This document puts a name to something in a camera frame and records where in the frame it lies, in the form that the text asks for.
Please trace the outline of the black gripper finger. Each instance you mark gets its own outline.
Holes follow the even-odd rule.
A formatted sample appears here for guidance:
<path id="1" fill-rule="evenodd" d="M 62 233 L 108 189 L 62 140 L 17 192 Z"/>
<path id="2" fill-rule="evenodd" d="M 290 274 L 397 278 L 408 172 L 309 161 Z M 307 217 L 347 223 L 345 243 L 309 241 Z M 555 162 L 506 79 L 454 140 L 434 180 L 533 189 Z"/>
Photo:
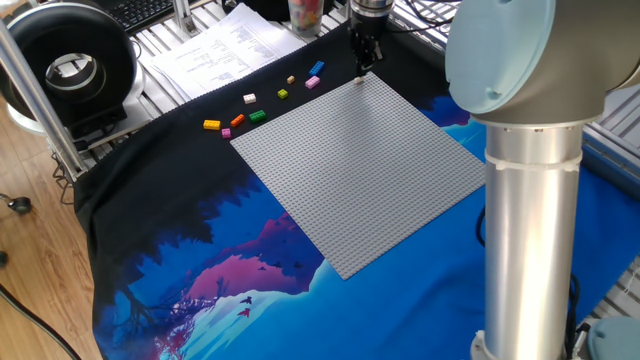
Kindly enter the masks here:
<path id="1" fill-rule="evenodd" d="M 367 35 L 364 39 L 364 72 L 369 72 L 382 58 L 381 35 Z"/>
<path id="2" fill-rule="evenodd" d="M 355 56 L 356 73 L 365 74 L 366 41 L 359 34 L 352 35 L 352 50 Z"/>

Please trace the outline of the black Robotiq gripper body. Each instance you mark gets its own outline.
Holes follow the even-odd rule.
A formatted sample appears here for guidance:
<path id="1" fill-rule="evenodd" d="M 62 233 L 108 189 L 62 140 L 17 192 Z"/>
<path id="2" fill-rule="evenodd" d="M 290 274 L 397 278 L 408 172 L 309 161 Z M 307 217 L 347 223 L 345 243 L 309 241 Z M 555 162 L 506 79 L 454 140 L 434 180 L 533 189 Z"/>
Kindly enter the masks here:
<path id="1" fill-rule="evenodd" d="M 353 50 L 375 50 L 386 30 L 390 9 L 356 8 L 350 12 L 349 37 Z"/>

